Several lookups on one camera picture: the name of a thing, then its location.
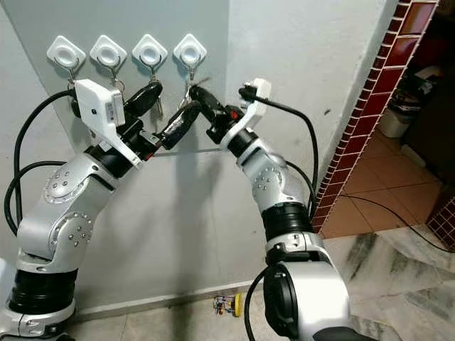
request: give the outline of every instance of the black cable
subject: black cable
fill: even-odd
[[[433,247],[435,247],[436,249],[438,250],[441,250],[441,251],[444,251],[444,252],[447,252],[448,254],[455,254],[455,251],[449,251],[449,250],[446,250],[446,249],[443,249],[442,247],[438,247],[436,244],[432,243],[431,241],[429,241],[427,238],[425,238],[424,236],[422,236],[414,227],[411,226],[410,223],[408,223],[403,217],[401,217],[398,213],[396,213],[394,210],[392,210],[391,208],[388,208],[387,206],[384,206],[376,201],[372,201],[372,200],[369,200],[369,199],[365,199],[364,197],[356,197],[354,195],[346,195],[346,194],[341,194],[340,195],[341,197],[350,197],[350,198],[353,198],[353,199],[359,199],[359,200],[363,200],[363,201],[366,201],[366,202],[370,202],[372,204],[375,204],[377,206],[381,206],[383,209],[389,211],[390,213],[392,213],[394,216],[396,216],[399,220],[401,220],[403,223],[406,224],[407,227],[409,227],[411,229],[411,231],[413,231],[416,235],[418,235],[420,238],[422,238],[424,241],[426,241],[428,244],[432,245]]]
[[[255,336],[253,335],[253,331],[251,329],[250,324],[250,302],[251,297],[253,296],[253,292],[255,291],[257,284],[261,281],[261,279],[265,275],[265,271],[267,271],[269,267],[262,270],[259,275],[254,279],[253,283],[251,283],[250,288],[248,289],[247,296],[245,297],[245,308],[244,308],[244,321],[245,321],[245,329],[247,330],[248,340],[249,341],[256,341]]]
[[[309,218],[310,220],[313,219],[314,213],[316,211],[316,193],[314,192],[314,188],[311,186],[311,181],[310,178],[303,172],[303,170],[292,163],[291,161],[286,161],[286,164],[295,169],[301,177],[305,180],[306,184],[308,185],[308,189],[310,190],[310,203],[311,203],[311,208],[309,209]]]
[[[55,100],[57,100],[61,97],[65,97],[65,96],[75,96],[75,90],[70,89],[70,90],[60,91],[60,92],[57,92],[56,94],[53,94],[49,98],[45,99],[35,108],[35,110],[32,111],[30,116],[24,122],[24,124],[16,138],[16,143],[14,144],[13,167],[14,167],[14,176],[15,177],[16,177],[16,175],[18,175],[19,170],[20,170],[21,145],[22,145],[23,138],[27,132],[27,129],[30,127],[31,123],[38,116],[38,114],[43,111],[44,108],[46,108],[50,103],[54,102]],[[22,220],[21,181],[17,182],[17,184],[16,184],[16,220],[17,220],[18,225]]]
[[[65,162],[62,161],[39,161],[35,163],[31,163],[30,165],[22,168],[17,175],[14,176],[13,180],[9,183],[8,189],[6,190],[5,199],[4,199],[4,212],[6,222],[9,225],[9,228],[17,236],[18,227],[14,222],[13,216],[11,215],[11,196],[13,195],[14,188],[16,188],[17,184],[19,183],[20,179],[26,174],[28,171],[41,166],[61,166]]]
[[[258,102],[264,103],[264,104],[269,105],[271,107],[275,107],[277,109],[280,109],[280,110],[283,110],[283,111],[288,112],[290,114],[293,114],[293,115],[295,115],[297,117],[300,117],[301,119],[303,119],[305,121],[306,125],[308,126],[308,130],[310,132],[311,144],[313,146],[314,162],[313,162],[313,180],[312,180],[312,184],[313,184],[314,192],[316,192],[317,185],[318,185],[319,151],[318,151],[318,140],[316,139],[316,133],[314,131],[314,127],[313,127],[313,124],[311,123],[310,119],[303,112],[300,112],[299,110],[296,110],[294,108],[288,107],[287,105],[283,105],[283,104],[280,104],[280,103],[276,103],[276,102],[270,101],[269,99],[265,99],[265,98],[253,95],[253,94],[249,93],[245,88],[240,88],[239,89],[239,93],[245,99],[254,99],[254,100],[258,101]]]

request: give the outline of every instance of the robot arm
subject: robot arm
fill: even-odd
[[[270,84],[256,79],[247,86],[267,98]],[[292,340],[371,340],[350,329],[349,297],[323,242],[309,220],[302,184],[285,160],[261,140],[252,127],[265,112],[254,101],[245,114],[224,107],[202,87],[190,88],[212,124],[207,135],[231,151],[250,179],[264,222],[267,245],[264,301],[267,322]]]
[[[75,81],[73,110],[101,142],[57,169],[21,221],[18,271],[9,301],[0,311],[0,340],[61,336],[75,312],[77,270],[98,214],[124,174],[140,167],[160,147],[172,148],[200,112],[194,102],[171,117],[163,131],[145,131],[139,117],[161,89],[159,82],[151,82],[123,105],[118,90],[91,80]]]

